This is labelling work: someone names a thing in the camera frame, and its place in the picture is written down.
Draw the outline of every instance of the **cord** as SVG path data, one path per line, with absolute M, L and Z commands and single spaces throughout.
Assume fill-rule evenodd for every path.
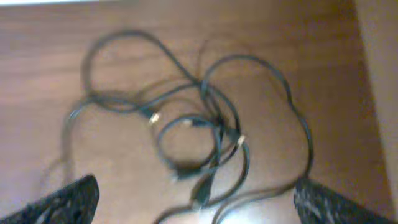
M 145 103 L 137 103 L 134 100 L 122 98 L 120 96 L 105 94 L 95 90 L 92 84 L 92 67 L 95 56 L 98 52 L 110 42 L 118 39 L 139 37 L 150 43 L 159 47 L 161 51 L 175 64 L 175 66 L 180 70 L 182 75 L 190 81 L 188 84 L 180 85 L 172 90 L 169 90 L 158 97 L 155 97 Z M 264 68 L 270 70 L 272 74 L 282 82 L 286 95 L 287 103 L 290 109 L 294 112 L 297 119 L 300 121 L 302 128 L 307 137 L 308 144 L 308 159 L 305 170 L 302 174 L 295 180 L 288 184 L 277 187 L 275 189 L 264 189 L 255 192 L 249 192 L 241 196 L 233 198 L 233 195 L 238 191 L 243 185 L 244 181 L 249 172 L 249 148 L 244 140 L 244 136 L 241 133 L 241 123 L 238 115 L 238 111 L 229 100 L 229 98 L 217 87 L 210 84 L 210 78 L 214 75 L 214 72 L 220 66 L 233 61 L 233 60 L 245 60 L 256 62 L 262 65 Z M 88 105 L 98 105 L 101 108 L 111 111 L 113 113 L 120 114 L 132 114 L 138 113 L 143 118 L 148 119 L 151 123 L 155 123 L 159 118 L 160 114 L 157 112 L 155 106 L 156 104 L 165 101 L 176 93 L 181 91 L 197 89 L 200 92 L 200 98 L 208 111 L 209 116 L 203 116 L 200 114 L 183 115 L 170 123 L 166 124 L 164 128 L 160 131 L 156 139 L 157 154 L 162 162 L 169 168 L 174 170 L 175 177 L 177 180 L 183 180 L 195 176 L 202 176 L 197 186 L 192 192 L 192 201 L 188 205 L 181 207 L 171 208 L 166 210 L 164 213 L 160 214 L 154 223 L 162 223 L 171 216 L 192 212 L 198 209 L 206 209 L 220 205 L 224 203 L 216 215 L 214 216 L 213 223 L 221 223 L 224 218 L 231 213 L 231 211 L 236 210 L 244 205 L 252 203 L 258 200 L 264 200 L 267 198 L 276 197 L 284 192 L 292 189 L 297 180 L 307 177 L 312 168 L 313 164 L 313 143 L 312 135 L 308 127 L 308 123 L 304 117 L 300 114 L 298 109 L 294 106 L 292 101 L 292 94 L 283 74 L 278 71 L 274 66 L 265 60 L 259 59 L 253 55 L 230 55 L 216 61 L 206 72 L 202 80 L 195 78 L 174 56 L 174 54 L 156 37 L 150 35 L 141 30 L 122 30 L 119 32 L 106 35 L 96 41 L 89 49 L 86 57 L 83 59 L 81 66 L 81 80 L 83 83 L 83 89 L 86 96 L 83 100 L 79 102 L 66 117 L 65 126 L 62 131 L 62 148 L 63 148 L 63 158 L 72 159 L 72 149 L 70 147 L 70 133 L 73 131 L 74 120 L 78 117 L 81 111 Z M 226 116 L 220 109 L 218 100 L 225 103 L 230 110 L 234 125 L 231 127 L 228 125 Z M 170 131 L 174 126 L 181 122 L 188 121 L 194 128 L 208 128 L 211 130 L 214 139 L 213 150 L 210 152 L 207 159 L 199 161 L 197 164 L 181 164 L 167 157 L 164 153 L 164 148 L 162 146 L 162 140 L 164 135 Z M 229 151 L 223 151 L 221 149 L 222 142 L 225 138 L 228 138 L 232 143 L 232 149 Z M 238 152 L 241 151 L 243 154 L 243 166 L 239 177 L 237 178 L 235 184 L 225 193 L 211 198 L 211 186 L 213 185 L 213 180 L 215 174 L 223 167 L 228 161 Z M 248 196 L 254 195 L 254 198 L 246 199 Z

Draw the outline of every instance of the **tangled cable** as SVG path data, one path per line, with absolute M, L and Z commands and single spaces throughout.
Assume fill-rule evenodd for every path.
M 132 101 L 131 99 L 126 99 L 120 96 L 114 96 L 110 94 L 104 94 L 100 93 L 99 91 L 96 91 L 92 85 L 92 80 L 91 80 L 93 60 L 95 56 L 108 43 L 114 40 L 129 38 L 129 37 L 140 37 L 158 46 L 163 51 L 163 53 L 166 54 L 166 56 L 182 72 L 184 77 L 190 81 L 190 83 L 180 85 L 145 103 L 137 103 Z M 214 74 L 215 70 L 217 70 L 217 68 L 220 65 L 228 63 L 232 60 L 247 60 L 247 61 L 256 62 L 259 65 L 262 65 L 263 67 L 269 69 L 272 72 L 272 74 L 280 82 L 282 82 L 287 95 L 287 103 L 290 109 L 294 112 L 294 114 L 300 121 L 300 124 L 302 125 L 302 128 L 307 137 L 307 144 L 308 144 L 307 165 L 302 174 L 297 179 L 278 188 L 249 192 L 235 198 L 233 198 L 234 193 L 236 193 L 236 191 L 243 185 L 249 172 L 249 148 L 245 142 L 244 136 L 241 133 L 241 125 L 237 109 L 234 107 L 232 102 L 222 91 L 217 89 L 217 87 L 209 84 L 210 77 Z M 158 112 L 156 112 L 154 108 L 154 106 L 157 103 L 160 103 L 161 101 L 164 101 L 170 96 L 179 93 L 181 91 L 189 89 L 197 89 L 200 92 L 201 100 L 205 105 L 207 112 L 210 115 L 209 116 L 204 116 L 201 114 L 183 115 L 169 122 L 159 132 L 159 135 L 156 140 L 156 149 L 159 157 L 163 160 L 164 164 L 169 169 L 174 170 L 177 180 L 184 180 L 189 177 L 194 177 L 199 175 L 201 175 L 202 178 L 197 183 L 195 190 L 192 192 L 192 197 L 191 197 L 192 201 L 189 205 L 172 208 L 170 210 L 165 211 L 158 217 L 158 219 L 156 219 L 154 223 L 162 223 L 164 220 L 176 214 L 187 213 L 198 209 L 206 209 L 224 203 L 217 211 L 212 222 L 213 224 L 221 223 L 232 210 L 235 210 L 243 205 L 246 205 L 249 202 L 276 197 L 292 189 L 296 181 L 298 181 L 303 177 L 307 177 L 312 168 L 313 143 L 312 143 L 311 132 L 306 120 L 299 113 L 299 111 L 293 104 L 292 94 L 290 92 L 290 87 L 289 84 L 287 83 L 287 80 L 284 78 L 282 73 L 278 71 L 278 69 L 273 67 L 270 63 L 266 62 L 265 60 L 261 60 L 253 55 L 236 54 L 221 58 L 205 72 L 204 78 L 202 80 L 199 80 L 198 78 L 194 77 L 176 59 L 176 57 L 171 53 L 171 51 L 159 39 L 157 39 L 153 35 L 150 35 L 141 30 L 123 30 L 102 37 L 94 43 L 94 45 L 91 47 L 91 49 L 89 49 L 86 57 L 83 60 L 83 65 L 81 67 L 81 79 L 83 82 L 83 88 L 85 90 L 86 97 L 84 100 L 80 101 L 79 104 L 76 107 L 74 107 L 70 112 L 70 114 L 67 116 L 67 120 L 64 129 L 62 131 L 63 157 L 66 159 L 68 158 L 70 159 L 72 153 L 70 149 L 70 141 L 71 141 L 70 133 L 73 127 L 72 125 L 73 121 L 80 114 L 83 108 L 85 108 L 88 105 L 95 104 L 114 113 L 122 113 L 122 114 L 139 113 L 144 118 L 148 119 L 151 123 L 154 123 L 160 118 L 160 115 L 158 114 Z M 218 100 L 223 101 L 230 110 L 234 119 L 233 127 L 228 125 L 226 121 L 227 120 L 226 116 L 222 113 Z M 189 123 L 195 128 L 209 128 L 211 130 L 211 133 L 215 141 L 214 148 L 210 152 L 210 155 L 203 161 L 200 161 L 194 165 L 181 164 L 173 160 L 172 158 L 167 157 L 162 147 L 162 140 L 167 131 L 171 130 L 177 124 L 186 121 L 189 121 Z M 222 150 L 221 148 L 222 142 L 224 141 L 225 138 L 228 138 L 229 141 L 233 143 L 232 148 L 226 151 Z M 223 165 L 225 165 L 239 150 L 243 153 L 243 168 L 239 178 L 227 192 L 211 199 L 210 197 L 211 186 L 213 185 L 213 180 L 215 178 L 217 170 L 221 168 Z

